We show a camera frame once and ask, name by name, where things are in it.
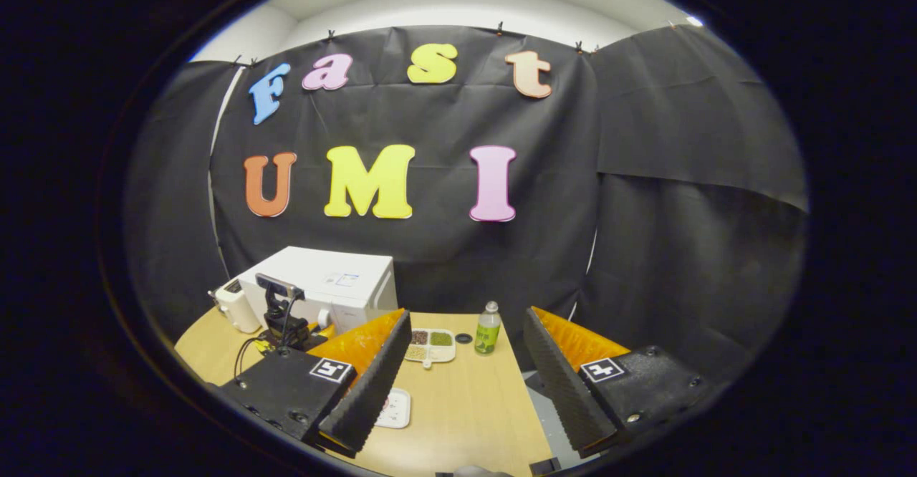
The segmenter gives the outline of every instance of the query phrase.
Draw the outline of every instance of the ridged rubber pad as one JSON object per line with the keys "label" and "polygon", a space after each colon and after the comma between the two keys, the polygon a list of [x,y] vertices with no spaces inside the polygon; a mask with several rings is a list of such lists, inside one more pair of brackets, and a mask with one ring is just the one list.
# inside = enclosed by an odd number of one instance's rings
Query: ridged rubber pad
{"label": "ridged rubber pad", "polygon": [[354,453],[363,449],[366,438],[370,437],[370,431],[373,430],[385,405],[385,399],[392,390],[395,376],[398,375],[404,359],[404,352],[410,343],[411,313],[404,311],[392,328],[389,339],[383,343],[373,363],[366,369],[366,373],[360,377],[340,404],[331,409],[331,413],[318,424],[319,431],[329,435],[337,444],[343,445],[351,452],[346,455],[353,457]]}
{"label": "ridged rubber pad", "polygon": [[588,445],[615,434],[615,424],[592,398],[582,378],[570,367],[531,308],[525,311],[523,339],[573,450],[583,451]]}

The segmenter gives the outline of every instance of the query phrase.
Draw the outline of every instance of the letter f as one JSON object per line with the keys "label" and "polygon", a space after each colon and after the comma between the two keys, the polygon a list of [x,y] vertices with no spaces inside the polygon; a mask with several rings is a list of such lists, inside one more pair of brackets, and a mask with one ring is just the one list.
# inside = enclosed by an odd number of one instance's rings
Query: letter f
{"label": "letter f", "polygon": [[284,80],[281,76],[289,72],[289,63],[281,63],[277,69],[273,69],[267,76],[259,79],[255,85],[249,89],[250,95],[255,99],[255,124],[259,125],[264,119],[271,117],[281,107],[279,102],[274,101],[273,96],[281,96],[284,93]]}

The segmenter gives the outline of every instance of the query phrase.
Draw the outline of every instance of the divided tray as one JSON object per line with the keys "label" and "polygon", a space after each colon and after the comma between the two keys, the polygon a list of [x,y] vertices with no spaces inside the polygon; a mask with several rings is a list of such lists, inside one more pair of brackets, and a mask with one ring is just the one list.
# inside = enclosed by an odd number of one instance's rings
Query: divided tray
{"label": "divided tray", "polygon": [[422,362],[427,370],[434,362],[449,362],[456,357],[456,337],[450,330],[442,328],[413,328],[411,343],[407,346],[404,359]]}

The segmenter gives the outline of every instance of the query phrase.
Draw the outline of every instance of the plastic bottle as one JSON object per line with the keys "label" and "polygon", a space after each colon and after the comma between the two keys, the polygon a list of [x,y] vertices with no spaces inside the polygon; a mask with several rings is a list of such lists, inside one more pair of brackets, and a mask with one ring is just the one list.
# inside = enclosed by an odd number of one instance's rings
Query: plastic bottle
{"label": "plastic bottle", "polygon": [[500,333],[500,314],[497,313],[497,303],[488,302],[484,313],[478,316],[478,334],[474,340],[474,350],[481,355],[494,351],[497,334]]}

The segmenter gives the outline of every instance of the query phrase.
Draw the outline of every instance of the label sticker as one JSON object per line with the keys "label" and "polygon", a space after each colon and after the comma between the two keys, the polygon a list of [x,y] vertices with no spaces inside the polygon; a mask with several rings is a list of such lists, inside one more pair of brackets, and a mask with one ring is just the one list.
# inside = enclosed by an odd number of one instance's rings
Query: label sticker
{"label": "label sticker", "polygon": [[315,368],[312,368],[309,375],[314,375],[331,382],[341,382],[344,376],[350,371],[350,364],[346,362],[337,362],[337,360],[321,359]]}
{"label": "label sticker", "polygon": [[622,370],[621,367],[611,359],[599,359],[593,360],[593,362],[587,362],[583,364],[582,370],[586,372],[586,376],[593,382],[602,382],[602,380],[613,379],[625,374],[625,370]]}
{"label": "label sticker", "polygon": [[353,287],[353,284],[356,284],[357,278],[360,278],[360,275],[357,274],[344,274],[337,280],[337,285],[343,285],[344,287]]}

